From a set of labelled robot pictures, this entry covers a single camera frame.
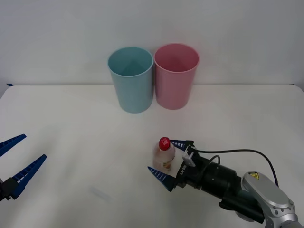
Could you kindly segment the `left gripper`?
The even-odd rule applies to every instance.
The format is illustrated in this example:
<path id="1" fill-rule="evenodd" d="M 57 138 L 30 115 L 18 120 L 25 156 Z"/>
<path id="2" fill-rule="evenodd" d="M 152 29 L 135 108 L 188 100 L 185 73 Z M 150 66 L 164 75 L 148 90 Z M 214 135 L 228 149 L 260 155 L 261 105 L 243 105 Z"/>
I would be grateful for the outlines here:
<path id="1" fill-rule="evenodd" d="M 0 143 L 0 157 L 8 152 L 12 147 L 26 138 L 25 134 L 18 135 Z M 47 156 L 43 154 L 22 171 L 8 178 L 6 181 L 0 180 L 0 200 L 17 199 L 25 189 L 25 186 L 36 174 Z"/>

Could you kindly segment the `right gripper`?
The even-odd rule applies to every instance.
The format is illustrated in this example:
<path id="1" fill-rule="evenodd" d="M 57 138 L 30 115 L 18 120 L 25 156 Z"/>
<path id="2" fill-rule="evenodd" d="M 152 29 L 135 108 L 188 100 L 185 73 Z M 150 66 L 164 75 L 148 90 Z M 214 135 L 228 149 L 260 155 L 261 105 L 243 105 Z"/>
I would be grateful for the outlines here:
<path id="1" fill-rule="evenodd" d="M 186 151 L 188 147 L 195 147 L 194 141 L 190 140 L 170 140 L 170 142 L 174 147 L 182 151 Z M 183 162 L 177 172 L 176 178 L 150 166 L 147 168 L 169 192 L 172 192 L 175 187 L 184 188 L 186 185 L 199 190 L 207 190 L 205 174 L 209 159 L 203 158 L 194 152 L 191 152 L 190 155 L 184 152 L 182 159 Z"/>

